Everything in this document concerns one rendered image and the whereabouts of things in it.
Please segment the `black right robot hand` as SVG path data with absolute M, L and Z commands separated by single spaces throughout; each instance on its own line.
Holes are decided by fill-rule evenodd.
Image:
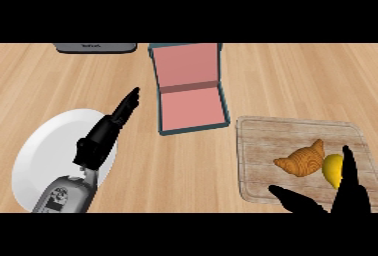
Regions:
M 333 214 L 370 214 L 371 202 L 367 188 L 360 183 L 358 165 L 354 151 L 343 146 L 343 173 L 342 183 L 333 203 Z M 295 214 L 327 214 L 327 210 L 317 201 L 297 192 L 271 185 L 269 191 L 280 199 L 284 208 Z

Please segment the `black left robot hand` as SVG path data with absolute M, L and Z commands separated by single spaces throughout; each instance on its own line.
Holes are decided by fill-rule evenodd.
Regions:
M 91 170 L 98 170 L 111 153 L 120 131 L 140 106 L 137 87 L 125 97 L 111 115 L 106 115 L 94 126 L 88 136 L 77 141 L 77 154 L 73 163 Z

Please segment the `brown croissant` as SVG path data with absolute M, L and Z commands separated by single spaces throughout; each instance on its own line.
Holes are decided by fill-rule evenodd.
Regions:
M 321 169 L 324 158 L 324 141 L 318 139 L 309 147 L 297 149 L 289 157 L 275 159 L 274 163 L 289 174 L 305 177 Z

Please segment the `pale wooden cutting board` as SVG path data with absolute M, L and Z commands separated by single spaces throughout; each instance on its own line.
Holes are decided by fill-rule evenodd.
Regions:
M 275 159 L 289 157 L 318 139 L 324 141 L 326 155 L 343 154 L 345 145 L 354 151 L 360 183 L 368 191 L 371 211 L 378 213 L 378 166 L 360 127 L 342 121 L 255 116 L 238 118 L 238 180 L 244 200 L 280 204 L 269 192 L 269 186 L 278 185 L 311 197 L 327 210 L 331 209 L 337 190 L 326 180 L 323 171 L 296 177 L 274 164 Z

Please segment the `pink and teal open box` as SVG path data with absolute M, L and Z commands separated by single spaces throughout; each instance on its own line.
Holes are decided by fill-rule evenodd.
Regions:
M 163 136 L 228 127 L 222 43 L 151 43 Z

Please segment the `yellow lemon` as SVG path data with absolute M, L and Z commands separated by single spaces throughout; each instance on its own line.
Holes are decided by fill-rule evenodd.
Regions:
M 331 154 L 326 157 L 323 174 L 334 189 L 339 189 L 343 178 L 343 156 L 340 154 Z

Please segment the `white round plate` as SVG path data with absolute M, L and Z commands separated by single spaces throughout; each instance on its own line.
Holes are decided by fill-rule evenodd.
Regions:
M 38 128 L 20 150 L 13 171 L 13 192 L 24 209 L 35 206 L 51 183 L 63 176 L 85 177 L 82 166 L 73 163 L 77 141 L 85 138 L 106 114 L 92 109 L 75 109 L 57 115 Z M 98 187 L 110 174 L 117 155 L 117 141 L 98 170 Z

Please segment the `dark grey appliance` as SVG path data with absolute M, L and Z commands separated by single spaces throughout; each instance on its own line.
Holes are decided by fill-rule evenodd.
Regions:
M 113 54 L 131 53 L 137 43 L 55 43 L 57 50 L 70 54 Z

